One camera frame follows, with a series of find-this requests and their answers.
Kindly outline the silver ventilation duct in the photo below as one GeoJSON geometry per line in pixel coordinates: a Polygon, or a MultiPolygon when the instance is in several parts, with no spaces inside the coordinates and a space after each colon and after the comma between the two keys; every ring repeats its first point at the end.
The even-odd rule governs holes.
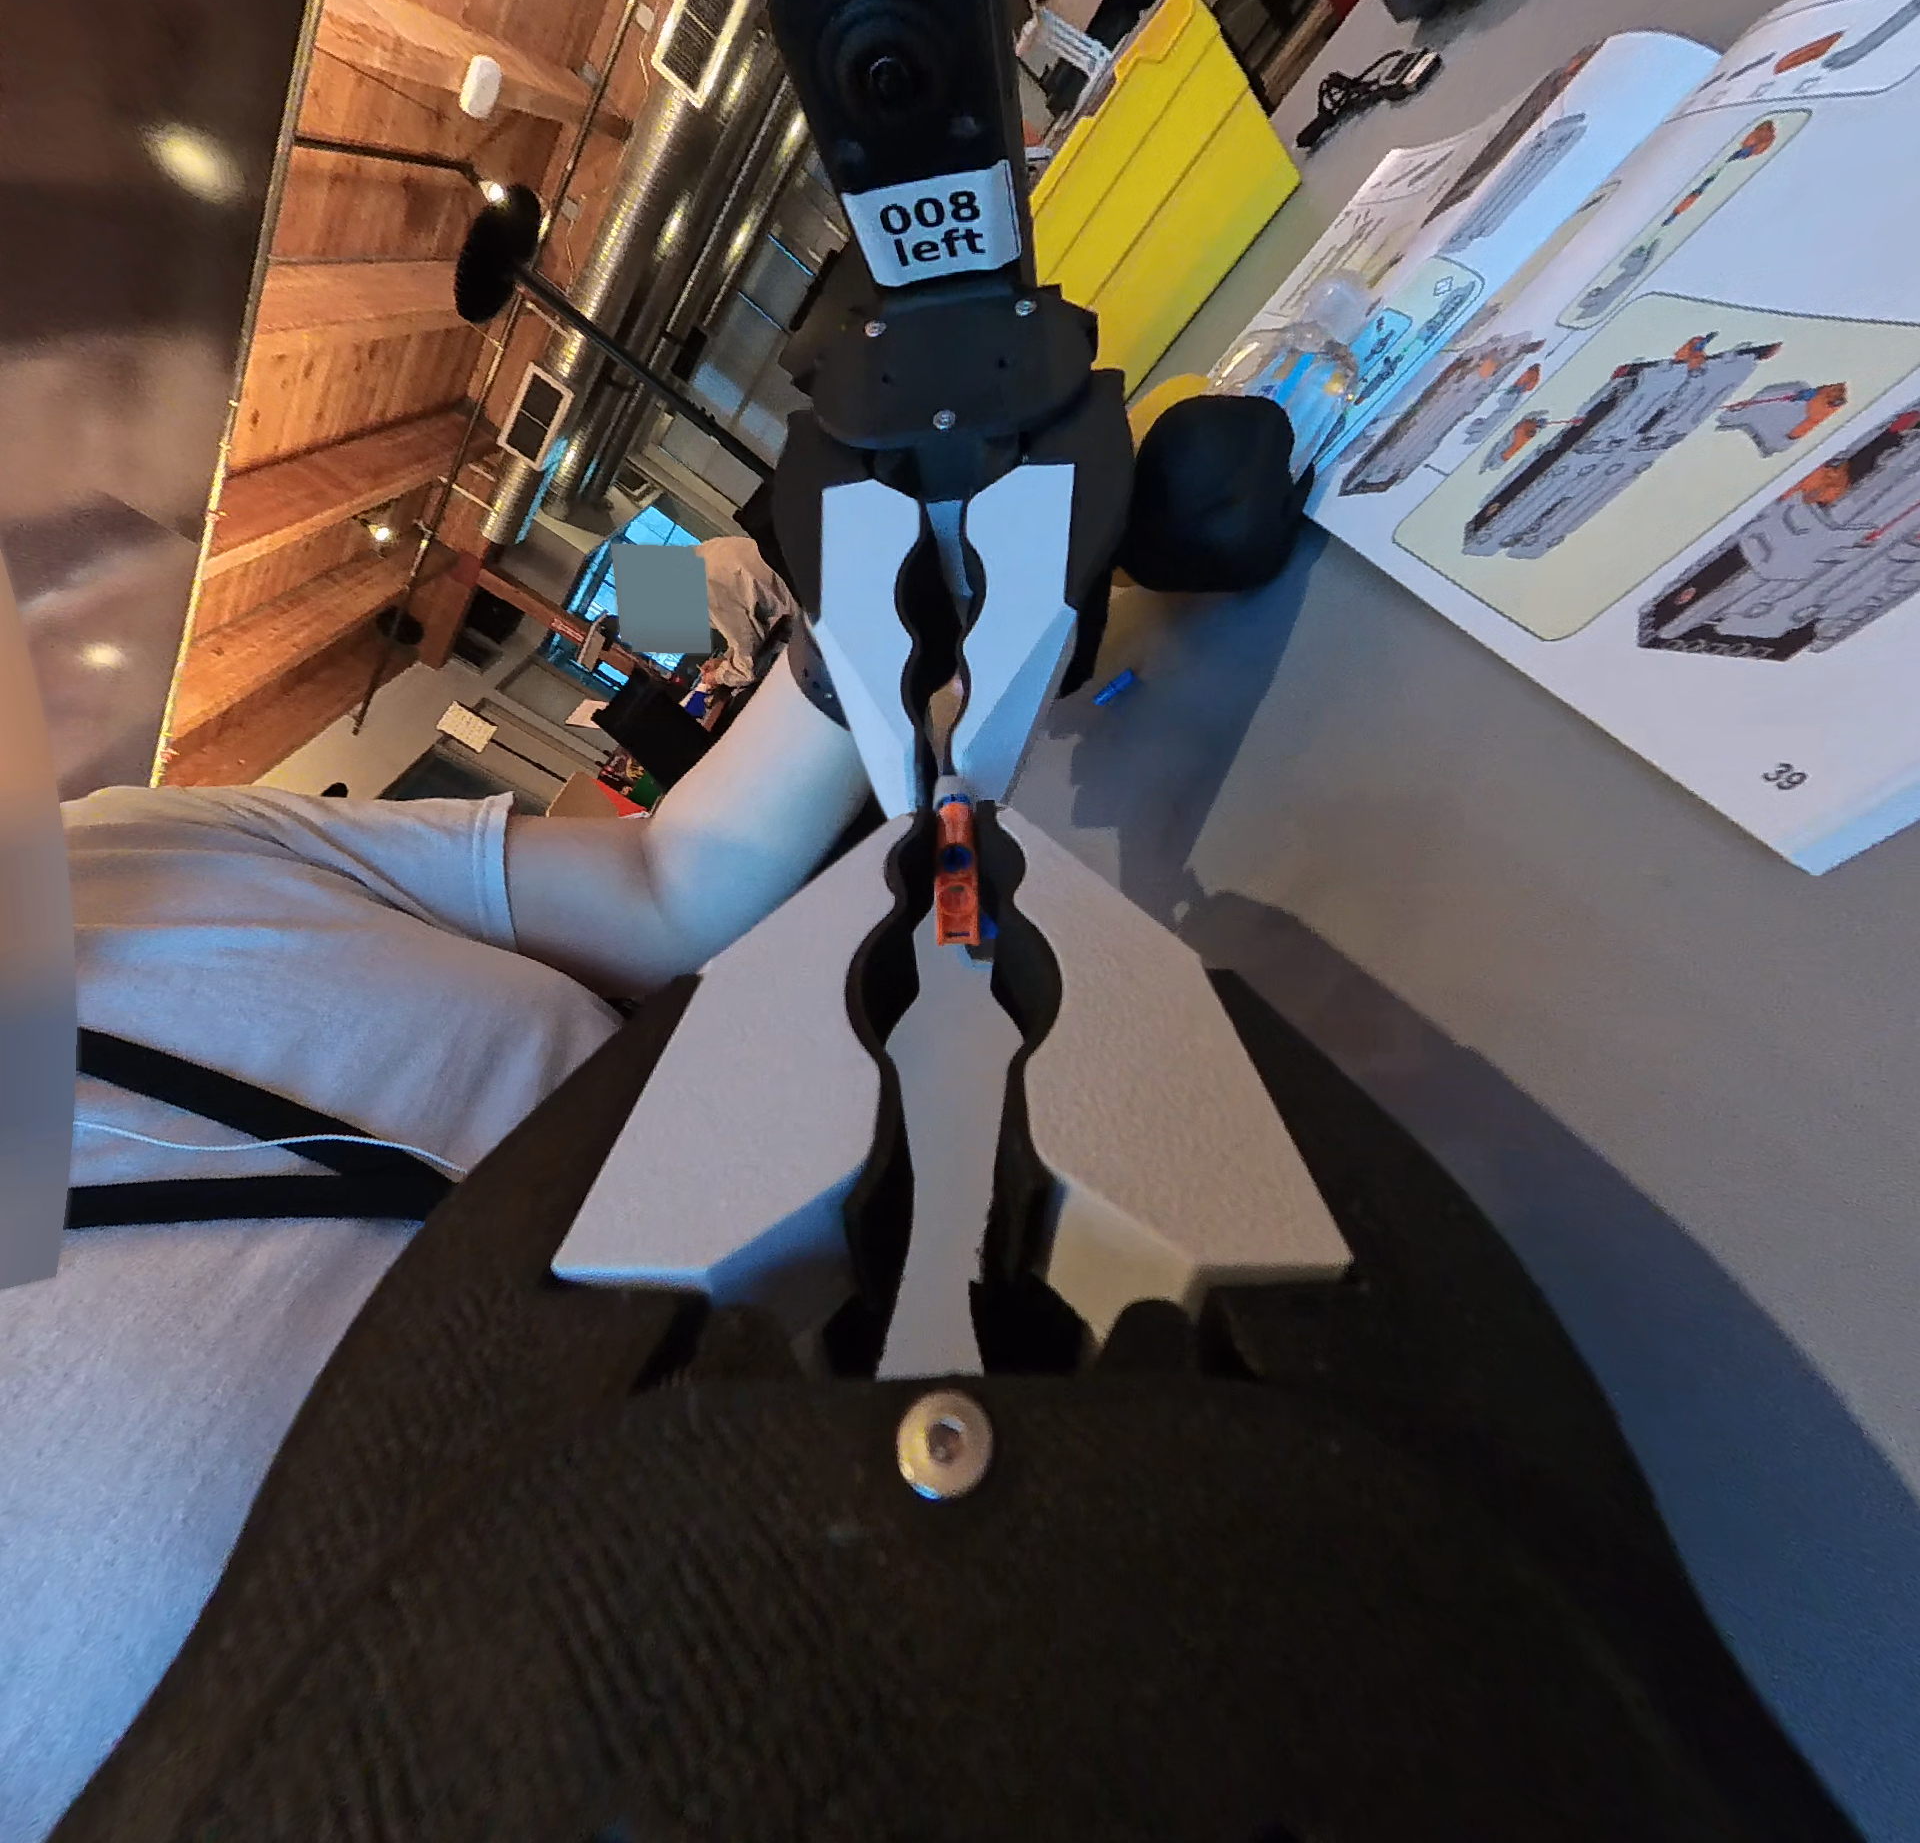
{"type": "MultiPolygon", "coordinates": [[[[802,146],[797,92],[764,3],[752,0],[707,103],[689,103],[651,72],[570,303],[661,381],[694,395],[671,362],[726,282],[745,269],[802,146]]],[[[573,333],[552,328],[539,365],[575,388],[575,406],[545,468],[503,452],[485,542],[522,540],[539,509],[602,501],[636,435],[671,415],[573,333]]]]}

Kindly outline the black floor lamp stand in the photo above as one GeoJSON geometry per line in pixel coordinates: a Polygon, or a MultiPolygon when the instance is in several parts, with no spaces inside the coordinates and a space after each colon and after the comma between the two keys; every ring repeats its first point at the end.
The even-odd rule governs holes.
{"type": "Polygon", "coordinates": [[[524,295],[560,333],[573,333],[592,354],[626,373],[643,393],[658,398],[671,415],[685,415],[726,456],[756,472],[772,474],[772,462],[745,446],[733,430],[699,407],[671,381],[661,381],[647,362],[611,342],[592,318],[586,318],[545,275],[539,275],[541,247],[541,200],[536,190],[515,185],[503,187],[474,222],[452,272],[452,303],[466,323],[492,323],[505,310],[512,295],[524,295]]]}

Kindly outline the person's white shirt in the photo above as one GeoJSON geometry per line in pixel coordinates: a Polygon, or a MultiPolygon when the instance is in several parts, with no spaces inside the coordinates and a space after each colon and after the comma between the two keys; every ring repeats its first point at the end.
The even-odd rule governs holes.
{"type": "MultiPolygon", "coordinates": [[[[614,1031],[515,947],[510,812],[66,804],[80,1019],[470,1171],[614,1031]]],[[[3,1841],[44,1841],[152,1696],[408,1234],[96,1227],[3,1293],[3,1841]]]]}

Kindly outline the white air vent grille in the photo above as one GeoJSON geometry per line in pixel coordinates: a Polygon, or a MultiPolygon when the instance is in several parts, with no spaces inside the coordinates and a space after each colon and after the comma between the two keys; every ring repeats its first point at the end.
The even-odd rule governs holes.
{"type": "Polygon", "coordinates": [[[707,103],[752,0],[671,0],[651,47],[651,72],[689,103],[707,103]]]}
{"type": "Polygon", "coordinates": [[[517,379],[517,393],[500,433],[500,448],[531,468],[545,468],[552,448],[563,442],[573,406],[575,388],[531,362],[517,379]]]}

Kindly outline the grey desk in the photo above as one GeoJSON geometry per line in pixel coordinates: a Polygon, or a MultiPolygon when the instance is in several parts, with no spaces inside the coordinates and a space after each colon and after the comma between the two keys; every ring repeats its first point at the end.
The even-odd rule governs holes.
{"type": "Polygon", "coordinates": [[[1124,594],[1120,669],[1018,811],[1499,1226],[1752,1686],[1918,1841],[1918,829],[1802,878],[1321,536],[1124,594]]]}

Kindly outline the black rubber tyre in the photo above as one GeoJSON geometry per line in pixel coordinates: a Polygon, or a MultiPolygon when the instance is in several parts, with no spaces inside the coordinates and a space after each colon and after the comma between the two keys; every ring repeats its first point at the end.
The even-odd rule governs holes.
{"type": "Polygon", "coordinates": [[[1257,393],[1201,393],[1144,433],[1117,570],[1152,594],[1261,594],[1290,559],[1311,490],[1296,426],[1257,393]]]}

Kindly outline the open instruction booklet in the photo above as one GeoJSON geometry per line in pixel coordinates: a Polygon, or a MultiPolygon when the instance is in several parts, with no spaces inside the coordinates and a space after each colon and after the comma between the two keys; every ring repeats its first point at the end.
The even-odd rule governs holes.
{"type": "Polygon", "coordinates": [[[1328,536],[1806,872],[1918,819],[1918,0],[1616,33],[1328,245],[1328,536]]]}

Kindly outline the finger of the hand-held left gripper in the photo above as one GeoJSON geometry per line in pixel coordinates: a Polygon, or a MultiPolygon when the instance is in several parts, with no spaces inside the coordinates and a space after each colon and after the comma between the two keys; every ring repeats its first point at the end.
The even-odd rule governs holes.
{"type": "Polygon", "coordinates": [[[981,594],[965,634],[967,699],[946,740],[978,804],[1004,804],[1066,669],[1074,464],[1020,464],[978,493],[965,540],[981,594]]]}
{"type": "Polygon", "coordinates": [[[882,482],[823,493],[819,654],[882,818],[926,808],[946,728],[946,570],[924,504],[882,482]]]}

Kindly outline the yellow parts bin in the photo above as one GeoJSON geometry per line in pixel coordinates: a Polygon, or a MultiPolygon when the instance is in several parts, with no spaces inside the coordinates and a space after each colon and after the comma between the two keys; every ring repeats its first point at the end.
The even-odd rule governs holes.
{"type": "Polygon", "coordinates": [[[1297,185],[1212,7],[1162,0],[1033,185],[1036,277],[1139,393],[1297,185]]]}

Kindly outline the person's left forearm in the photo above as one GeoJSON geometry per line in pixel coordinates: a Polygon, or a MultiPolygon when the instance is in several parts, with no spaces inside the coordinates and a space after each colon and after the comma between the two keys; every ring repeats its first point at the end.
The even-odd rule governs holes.
{"type": "Polygon", "coordinates": [[[726,735],[647,819],[515,819],[517,953],[609,998],[696,973],[788,899],[874,791],[845,722],[781,655],[726,735]]]}

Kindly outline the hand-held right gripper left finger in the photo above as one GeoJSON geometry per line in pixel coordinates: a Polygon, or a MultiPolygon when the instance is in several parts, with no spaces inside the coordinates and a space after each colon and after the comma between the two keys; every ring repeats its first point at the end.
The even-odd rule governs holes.
{"type": "Polygon", "coordinates": [[[904,812],[726,947],[552,1271],[764,1309],[833,1376],[875,1376],[913,1227],[887,1048],[920,922],[924,819],[904,812]]]}

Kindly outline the clear sanitizer bottle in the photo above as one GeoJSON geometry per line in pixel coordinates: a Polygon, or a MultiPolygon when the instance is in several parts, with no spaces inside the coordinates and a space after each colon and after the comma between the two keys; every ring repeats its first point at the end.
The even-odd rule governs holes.
{"type": "Polygon", "coordinates": [[[1366,282],[1338,272],[1277,326],[1252,328],[1209,374],[1209,395],[1253,395],[1290,426],[1290,474],[1304,474],[1357,395],[1356,339],[1370,310],[1366,282]]]}

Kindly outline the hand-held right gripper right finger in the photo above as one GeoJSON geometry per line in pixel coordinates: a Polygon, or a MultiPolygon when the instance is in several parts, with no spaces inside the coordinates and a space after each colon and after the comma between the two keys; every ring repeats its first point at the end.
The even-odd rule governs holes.
{"type": "Polygon", "coordinates": [[[1126,1309],[1334,1283],[1351,1247],[1201,958],[1014,811],[975,823],[1006,1067],[975,1283],[987,1373],[1074,1373],[1126,1309]]]}

